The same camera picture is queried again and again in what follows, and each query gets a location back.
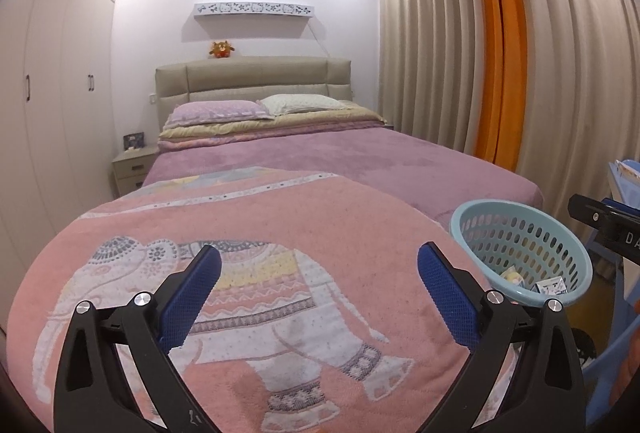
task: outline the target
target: blue plastic basket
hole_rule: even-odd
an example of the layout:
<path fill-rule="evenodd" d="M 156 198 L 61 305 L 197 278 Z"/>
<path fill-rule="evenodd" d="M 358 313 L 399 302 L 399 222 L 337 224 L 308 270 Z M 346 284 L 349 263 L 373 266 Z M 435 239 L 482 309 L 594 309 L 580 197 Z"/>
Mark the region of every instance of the blue plastic basket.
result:
<path fill-rule="evenodd" d="M 467 202 L 453 213 L 449 232 L 491 286 L 513 301 L 542 307 L 549 296 L 532 287 L 556 276 L 562 276 L 568 291 L 556 297 L 564 305 L 576 302 L 591 285 L 591 260 L 580 240 L 532 207 L 505 200 Z M 500 276 L 511 266 L 524 278 L 525 288 Z"/>

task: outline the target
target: wardrobe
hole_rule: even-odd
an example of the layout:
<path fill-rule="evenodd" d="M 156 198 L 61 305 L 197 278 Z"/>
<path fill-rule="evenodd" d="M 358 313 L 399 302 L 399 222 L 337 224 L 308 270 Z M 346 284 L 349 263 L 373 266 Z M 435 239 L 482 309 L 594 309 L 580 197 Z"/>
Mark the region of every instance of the wardrobe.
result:
<path fill-rule="evenodd" d="M 114 0 L 0 0 L 0 328 L 38 253 L 113 199 Z"/>

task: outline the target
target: headboard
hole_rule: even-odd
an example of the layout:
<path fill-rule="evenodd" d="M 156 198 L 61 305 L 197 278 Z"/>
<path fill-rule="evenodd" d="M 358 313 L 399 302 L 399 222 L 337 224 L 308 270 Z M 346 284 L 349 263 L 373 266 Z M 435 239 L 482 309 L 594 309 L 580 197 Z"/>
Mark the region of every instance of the headboard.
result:
<path fill-rule="evenodd" d="M 156 69 L 158 122 L 191 101 L 243 99 L 273 94 L 322 94 L 351 101 L 351 61 L 318 57 L 233 57 Z"/>

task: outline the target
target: white wall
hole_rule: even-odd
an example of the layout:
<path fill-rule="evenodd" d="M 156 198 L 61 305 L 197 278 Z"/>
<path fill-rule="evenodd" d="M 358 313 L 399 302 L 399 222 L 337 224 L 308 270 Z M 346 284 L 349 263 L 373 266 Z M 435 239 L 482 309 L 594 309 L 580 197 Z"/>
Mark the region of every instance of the white wall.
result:
<path fill-rule="evenodd" d="M 192 16 L 205 2 L 290 2 L 316 8 L 315 18 L 288 16 Z M 156 67 L 206 59 L 212 40 L 228 39 L 234 55 L 323 56 L 310 29 L 334 57 L 352 60 L 355 101 L 378 104 L 378 0 L 116 0 L 111 48 L 113 109 L 118 146 L 122 136 L 158 136 Z"/>

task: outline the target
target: nightstand drawer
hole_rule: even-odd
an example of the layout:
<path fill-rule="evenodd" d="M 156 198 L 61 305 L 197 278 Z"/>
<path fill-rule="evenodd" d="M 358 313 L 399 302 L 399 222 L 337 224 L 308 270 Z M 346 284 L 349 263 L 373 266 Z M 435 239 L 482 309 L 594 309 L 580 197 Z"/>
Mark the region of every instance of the nightstand drawer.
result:
<path fill-rule="evenodd" d="M 156 155 L 145 155 L 127 160 L 119 160 L 113 163 L 113 171 L 118 179 L 137 177 L 139 175 L 145 176 L 149 173 L 155 160 Z"/>
<path fill-rule="evenodd" d="M 124 195 L 127 195 L 135 191 L 136 189 L 142 188 L 145 178 L 146 178 L 146 174 L 138 175 L 136 177 L 116 179 L 116 182 L 118 184 L 118 192 L 120 193 L 120 196 L 124 197 Z"/>

